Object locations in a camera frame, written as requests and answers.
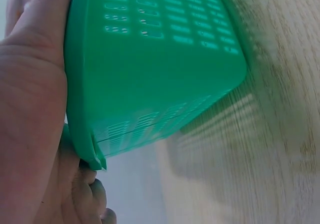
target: perforated pattern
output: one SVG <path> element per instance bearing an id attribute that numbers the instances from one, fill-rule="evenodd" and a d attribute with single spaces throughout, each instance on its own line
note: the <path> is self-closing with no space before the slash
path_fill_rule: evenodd
<path id="1" fill-rule="evenodd" d="M 162 113 L 154 112 L 137 119 L 132 131 L 129 121 L 109 126 L 108 138 L 98 142 L 107 156 L 167 137 L 208 108 L 215 98 L 204 96 L 190 103 L 180 103 Z"/>
<path id="2" fill-rule="evenodd" d="M 105 4 L 108 33 L 135 34 L 130 23 L 140 22 L 142 37 L 155 41 L 169 38 L 177 44 L 198 45 L 231 55 L 240 53 L 220 0 L 135 0 L 130 6 L 129 1 L 108 0 Z"/>
<path id="3" fill-rule="evenodd" d="M 221 0 L 104 0 L 104 7 L 108 35 L 168 41 L 179 47 L 195 46 L 228 55 L 241 52 Z M 177 103 L 164 111 L 110 126 L 107 132 L 101 131 L 98 144 L 111 156 L 165 138 L 224 94 Z"/>

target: plastic basket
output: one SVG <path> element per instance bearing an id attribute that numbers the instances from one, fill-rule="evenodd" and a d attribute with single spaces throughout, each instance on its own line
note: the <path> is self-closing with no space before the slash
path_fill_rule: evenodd
<path id="1" fill-rule="evenodd" d="M 246 74 L 221 0 L 72 0 L 64 46 L 69 131 L 92 169 L 171 135 Z"/>

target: wooden table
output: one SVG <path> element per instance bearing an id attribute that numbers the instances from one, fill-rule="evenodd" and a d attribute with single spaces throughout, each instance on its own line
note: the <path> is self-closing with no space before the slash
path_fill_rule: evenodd
<path id="1" fill-rule="evenodd" d="M 157 143 L 168 224 L 320 223 L 320 0 L 232 0 L 245 82 Z"/>

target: skin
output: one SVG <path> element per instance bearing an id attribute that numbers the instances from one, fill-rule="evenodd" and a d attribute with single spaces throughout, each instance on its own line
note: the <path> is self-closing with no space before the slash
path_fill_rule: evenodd
<path id="1" fill-rule="evenodd" d="M 25 3 L 29 7 L 23 11 Z M 0 42 L 0 220 L 114 224 L 96 172 L 62 139 L 70 0 L 8 0 Z"/>

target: wood grain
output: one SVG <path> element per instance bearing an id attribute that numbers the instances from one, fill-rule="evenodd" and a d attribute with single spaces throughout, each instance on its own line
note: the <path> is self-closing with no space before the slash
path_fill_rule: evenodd
<path id="1" fill-rule="evenodd" d="M 248 75 L 157 143 L 168 224 L 320 223 L 320 0 L 227 0 Z"/>

